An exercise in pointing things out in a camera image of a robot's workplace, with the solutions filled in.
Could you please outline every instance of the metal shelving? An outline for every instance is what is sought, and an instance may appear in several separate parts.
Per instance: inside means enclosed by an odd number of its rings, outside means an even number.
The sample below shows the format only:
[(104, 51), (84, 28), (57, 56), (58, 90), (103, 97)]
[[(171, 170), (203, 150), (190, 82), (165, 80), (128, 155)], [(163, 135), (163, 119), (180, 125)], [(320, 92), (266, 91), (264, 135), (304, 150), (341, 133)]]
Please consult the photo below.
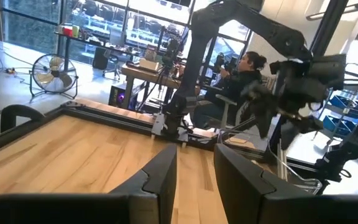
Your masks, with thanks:
[[(346, 72), (346, 73), (347, 73), (347, 75), (358, 78), (358, 74), (351, 73), (351, 72)], [(338, 106), (332, 105), (329, 101), (327, 101), (324, 104), (324, 106), (321, 109), (321, 112), (318, 116), (318, 118), (321, 119), (321, 115), (325, 114), (326, 110), (329, 110), (334, 113), (334, 114), (331, 114), (331, 116), (333, 118), (337, 119), (336, 123), (334, 120), (331, 120), (335, 124), (335, 127), (333, 130), (332, 130), (332, 128), (328, 129), (327, 127), (324, 127), (322, 130), (320, 130), (320, 132), (322, 134), (329, 137), (329, 141), (327, 142), (326, 147), (328, 147), (332, 143), (334, 138), (344, 139), (346, 137), (346, 135), (338, 133), (338, 130), (340, 129), (339, 126), (341, 124), (344, 124), (346, 126), (346, 124), (343, 123), (343, 121), (350, 121), (350, 122), (354, 123), (355, 125), (357, 125), (357, 122), (358, 122), (358, 118), (357, 117), (355, 118), (355, 114), (351, 114), (351, 112), (352, 112), (351, 106), (354, 103), (354, 100), (356, 100), (357, 95), (358, 95), (358, 86), (345, 86), (345, 89), (341, 90), (341, 92), (345, 93), (345, 94), (334, 95), (334, 92), (331, 91), (328, 98), (331, 100), (333, 97), (345, 95), (343, 97), (350, 99), (348, 104), (345, 105), (344, 108), (340, 108)], [(349, 133), (351, 133), (352, 128), (351, 127), (347, 127), (347, 128), (350, 130)]]

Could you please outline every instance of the computer tower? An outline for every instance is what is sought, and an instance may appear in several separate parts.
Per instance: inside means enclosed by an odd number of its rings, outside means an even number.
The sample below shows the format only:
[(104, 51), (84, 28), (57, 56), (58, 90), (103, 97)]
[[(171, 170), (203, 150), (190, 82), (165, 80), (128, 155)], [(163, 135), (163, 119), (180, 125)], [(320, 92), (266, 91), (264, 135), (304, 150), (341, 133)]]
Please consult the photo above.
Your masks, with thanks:
[(106, 51), (106, 49), (103, 49), (101, 47), (96, 48), (94, 52), (92, 67), (100, 70), (105, 70), (107, 68), (109, 59), (105, 56)]
[[(145, 81), (137, 82), (135, 80), (134, 86), (132, 87), (131, 98), (129, 99), (128, 109), (136, 110), (137, 106), (137, 95), (138, 93), (145, 88)], [(110, 89), (109, 105), (115, 107), (122, 107), (125, 98), (125, 89), (127, 84), (122, 83), (118, 85), (112, 85)]]

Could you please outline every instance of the window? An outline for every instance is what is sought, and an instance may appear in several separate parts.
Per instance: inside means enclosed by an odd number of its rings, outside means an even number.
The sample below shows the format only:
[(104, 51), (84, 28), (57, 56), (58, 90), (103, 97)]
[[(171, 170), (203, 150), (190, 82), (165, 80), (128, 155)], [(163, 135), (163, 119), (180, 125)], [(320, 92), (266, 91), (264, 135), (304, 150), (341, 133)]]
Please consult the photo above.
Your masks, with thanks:
[[(203, 72), (203, 69), (204, 69), (204, 65), (201, 66), (201, 68), (200, 68), (199, 78), (201, 77), (201, 74), (202, 74), (202, 72)], [(207, 69), (206, 69), (205, 76), (206, 76), (206, 77), (212, 77), (212, 69), (207, 68)], [(215, 85), (216, 80), (212, 80), (211, 85)], [(206, 90), (201, 90), (201, 91), (200, 91), (200, 95), (205, 95), (205, 93), (206, 93)]]
[[(153, 17), (144, 16), (135, 12), (130, 12), (128, 15), (127, 25), (127, 43), (136, 47), (146, 47), (148, 44), (158, 46), (161, 28), (165, 26), (172, 32), (181, 34), (184, 27), (181, 25), (172, 24), (170, 22), (155, 19)], [(164, 35), (162, 41), (166, 42), (169, 35)]]
[(243, 26), (235, 20), (229, 21), (219, 28), (220, 34), (226, 34), (238, 40), (245, 40), (248, 31), (249, 29), (246, 26)]
[(224, 54), (225, 61), (230, 61), (232, 57), (239, 57), (241, 50), (244, 48), (244, 44), (234, 40), (227, 40), (222, 37), (216, 39), (214, 50), (212, 52), (209, 65), (213, 66), (219, 53)]
[(66, 20), (69, 23), (88, 29), (92, 34), (105, 36), (110, 32), (121, 35), (125, 10), (95, 1), (69, 0), (67, 3)]
[[(215, 0), (197, 0), (194, 6), (194, 11), (203, 9), (212, 2), (215, 2)], [(220, 34), (225, 34), (238, 40), (245, 40), (248, 31), (249, 29), (246, 26), (243, 26), (235, 20), (229, 21), (219, 28)]]
[(188, 7), (164, 0), (130, 0), (129, 7), (185, 24), (190, 16)]
[(106, 0), (107, 2), (116, 3), (120, 6), (127, 6), (128, 0)]
[(70, 60), (92, 64), (94, 58), (95, 46), (88, 45), (79, 41), (70, 43)]
[(61, 0), (5, 0), (2, 1), (2, 7), (19, 13), (33, 16), (39, 19), (45, 19), (51, 22), (58, 22)]
[(4, 41), (43, 53), (55, 52), (56, 26), (8, 12), (2, 15)]
[(216, 0), (196, 0), (194, 4), (194, 11), (205, 8), (207, 5), (215, 2)]

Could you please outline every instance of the wooden tabletop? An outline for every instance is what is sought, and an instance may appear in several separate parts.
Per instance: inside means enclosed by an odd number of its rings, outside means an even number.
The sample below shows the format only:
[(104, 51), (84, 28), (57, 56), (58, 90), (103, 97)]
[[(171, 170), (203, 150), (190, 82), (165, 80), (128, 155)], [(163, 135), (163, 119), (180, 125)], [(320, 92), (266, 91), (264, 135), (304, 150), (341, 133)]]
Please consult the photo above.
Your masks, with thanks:
[[(127, 65), (122, 66), (121, 72), (124, 75), (152, 83), (156, 83), (158, 79), (158, 73), (152, 73), (145, 70), (141, 70), (139, 68), (128, 67)], [(180, 86), (180, 80), (175, 80), (173, 78), (163, 76), (161, 84), (170, 88), (177, 89)]]
[[(61, 116), (0, 149), (0, 194), (108, 193), (167, 144), (143, 134)], [(227, 223), (213, 152), (178, 147), (177, 157), (172, 223)]]

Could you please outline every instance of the woman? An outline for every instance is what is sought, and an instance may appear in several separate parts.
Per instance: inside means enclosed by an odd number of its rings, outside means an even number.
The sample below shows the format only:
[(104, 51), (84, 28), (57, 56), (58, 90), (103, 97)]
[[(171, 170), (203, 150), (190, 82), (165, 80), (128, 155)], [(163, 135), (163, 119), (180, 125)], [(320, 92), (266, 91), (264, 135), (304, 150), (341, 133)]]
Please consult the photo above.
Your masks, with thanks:
[[(221, 119), (224, 112), (224, 101), (217, 99), (216, 94), (222, 94), (240, 105), (241, 91), (253, 81), (262, 81), (260, 71), (265, 67), (267, 59), (257, 52), (247, 52), (232, 74), (221, 68), (221, 78), (218, 85), (223, 87), (222, 92), (208, 91), (205, 99), (211, 103), (196, 106), (192, 122), (196, 128), (206, 129), (211, 118)], [(237, 113), (237, 107), (229, 107), (229, 117)]]

